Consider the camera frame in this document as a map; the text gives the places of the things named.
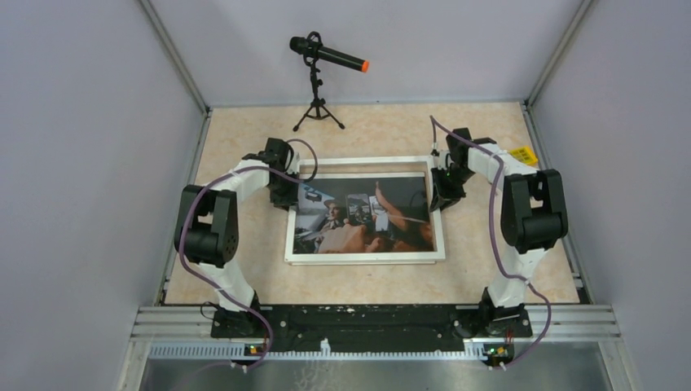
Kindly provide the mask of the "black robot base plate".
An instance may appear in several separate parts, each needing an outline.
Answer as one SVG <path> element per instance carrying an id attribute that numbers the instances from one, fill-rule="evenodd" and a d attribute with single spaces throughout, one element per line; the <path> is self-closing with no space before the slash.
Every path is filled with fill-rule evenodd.
<path id="1" fill-rule="evenodd" d="M 480 305 L 254 305 L 251 327 L 213 315 L 216 339 L 258 340 L 272 353 L 316 351 L 323 340 L 335 353 L 461 351 L 465 340 L 502 342 L 533 335 L 525 309 L 489 310 Z"/>

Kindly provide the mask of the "white wooden photo frame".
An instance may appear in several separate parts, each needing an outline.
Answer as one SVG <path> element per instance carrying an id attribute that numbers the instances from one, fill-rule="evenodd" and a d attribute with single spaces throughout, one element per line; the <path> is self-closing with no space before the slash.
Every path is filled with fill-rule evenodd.
<path id="1" fill-rule="evenodd" d="M 307 178 L 312 168 L 317 168 L 315 178 L 325 174 L 393 174 L 421 172 L 426 177 L 429 207 L 433 195 L 430 170 L 433 159 L 430 156 L 385 156 L 359 158 L 327 158 L 315 163 L 306 160 L 301 164 L 301 177 Z M 443 261 L 447 255 L 444 244 L 442 219 L 439 211 L 430 211 L 433 219 L 437 251 L 433 253 L 326 253 L 294 255 L 293 225 L 295 206 L 288 212 L 288 229 L 285 241 L 285 261 L 290 265 L 377 265 L 377 264 L 434 264 Z"/>

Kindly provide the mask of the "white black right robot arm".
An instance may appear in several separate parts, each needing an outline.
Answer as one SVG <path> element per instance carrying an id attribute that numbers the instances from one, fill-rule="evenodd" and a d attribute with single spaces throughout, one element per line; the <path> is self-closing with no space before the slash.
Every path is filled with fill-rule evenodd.
<path id="1" fill-rule="evenodd" d="M 498 336 L 511 321 L 521 322 L 525 294 L 537 265 L 568 231 L 561 174 L 519 161 L 491 138 L 472 138 L 467 128 L 452 130 L 447 147 L 432 147 L 430 211 L 443 211 L 466 196 L 465 183 L 475 175 L 501 196 L 500 215 L 489 212 L 489 233 L 498 274 L 485 288 L 476 325 Z"/>

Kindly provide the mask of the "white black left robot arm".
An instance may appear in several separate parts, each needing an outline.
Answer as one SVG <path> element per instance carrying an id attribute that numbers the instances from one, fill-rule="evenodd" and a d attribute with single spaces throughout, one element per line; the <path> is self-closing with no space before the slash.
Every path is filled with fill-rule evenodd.
<path id="1" fill-rule="evenodd" d="M 256 334 L 262 316 L 253 306 L 256 292 L 236 258 L 240 205 L 255 192 L 268 190 L 277 209 L 295 206 L 299 163 L 289 141 L 269 138 L 263 150 L 245 155 L 228 173 L 182 190 L 174 237 L 180 265 L 216 292 L 222 315 L 241 336 Z"/>

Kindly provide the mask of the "printed photo with backing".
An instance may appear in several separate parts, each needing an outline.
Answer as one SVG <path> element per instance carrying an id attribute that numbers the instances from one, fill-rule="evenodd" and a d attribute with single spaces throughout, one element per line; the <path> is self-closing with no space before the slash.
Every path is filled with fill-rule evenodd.
<path id="1" fill-rule="evenodd" d="M 298 191 L 294 255 L 437 251 L 421 172 L 325 174 Z"/>

